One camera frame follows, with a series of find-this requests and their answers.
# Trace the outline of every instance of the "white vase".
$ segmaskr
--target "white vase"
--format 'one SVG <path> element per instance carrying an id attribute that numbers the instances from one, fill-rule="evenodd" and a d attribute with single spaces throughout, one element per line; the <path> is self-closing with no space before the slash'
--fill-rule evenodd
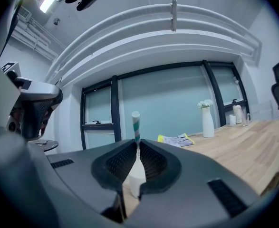
<path id="1" fill-rule="evenodd" d="M 210 114 L 210 107 L 202 108 L 202 135 L 205 138 L 214 136 L 214 125 Z"/>

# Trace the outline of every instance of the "glass pane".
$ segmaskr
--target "glass pane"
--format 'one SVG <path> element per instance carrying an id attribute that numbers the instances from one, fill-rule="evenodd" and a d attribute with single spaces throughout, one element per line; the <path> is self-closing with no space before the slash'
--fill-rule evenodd
<path id="1" fill-rule="evenodd" d="M 140 113 L 141 137 L 202 132 L 197 103 L 210 99 L 201 67 L 168 69 L 122 80 L 126 138 L 134 138 L 131 113 Z"/>
<path id="2" fill-rule="evenodd" d="M 240 87 L 235 83 L 230 68 L 212 68 L 212 71 L 219 85 L 224 105 L 231 104 L 234 99 L 243 100 Z"/>
<path id="3" fill-rule="evenodd" d="M 87 149 L 115 143 L 113 130 L 86 130 L 85 140 Z"/>
<path id="4" fill-rule="evenodd" d="M 111 123 L 111 87 L 98 89 L 86 95 L 86 124 Z"/>

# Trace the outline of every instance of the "white cylinder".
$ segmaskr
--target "white cylinder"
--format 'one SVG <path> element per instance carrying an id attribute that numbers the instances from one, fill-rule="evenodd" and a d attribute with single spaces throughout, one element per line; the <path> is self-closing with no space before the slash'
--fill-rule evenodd
<path id="1" fill-rule="evenodd" d="M 236 117 L 234 115 L 229 115 L 229 124 L 231 127 L 235 126 Z"/>

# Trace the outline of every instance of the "white flower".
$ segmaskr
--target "white flower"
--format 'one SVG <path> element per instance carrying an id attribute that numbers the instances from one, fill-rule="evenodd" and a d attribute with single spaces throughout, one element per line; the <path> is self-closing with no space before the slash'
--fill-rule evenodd
<path id="1" fill-rule="evenodd" d="M 197 106 L 202 109 L 202 108 L 206 108 L 213 105 L 213 101 L 212 100 L 204 100 L 204 101 L 200 101 Z"/>

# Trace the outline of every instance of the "teal striped stick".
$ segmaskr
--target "teal striped stick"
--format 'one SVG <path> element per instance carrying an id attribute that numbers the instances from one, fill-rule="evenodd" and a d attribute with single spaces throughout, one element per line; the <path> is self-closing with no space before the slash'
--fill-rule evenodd
<path id="1" fill-rule="evenodd" d="M 132 112 L 132 120 L 133 120 L 134 134 L 135 134 L 135 142 L 136 142 L 137 148 L 139 148 L 139 143 L 140 143 L 140 131 L 139 131 L 140 114 L 139 114 L 139 112 Z"/>

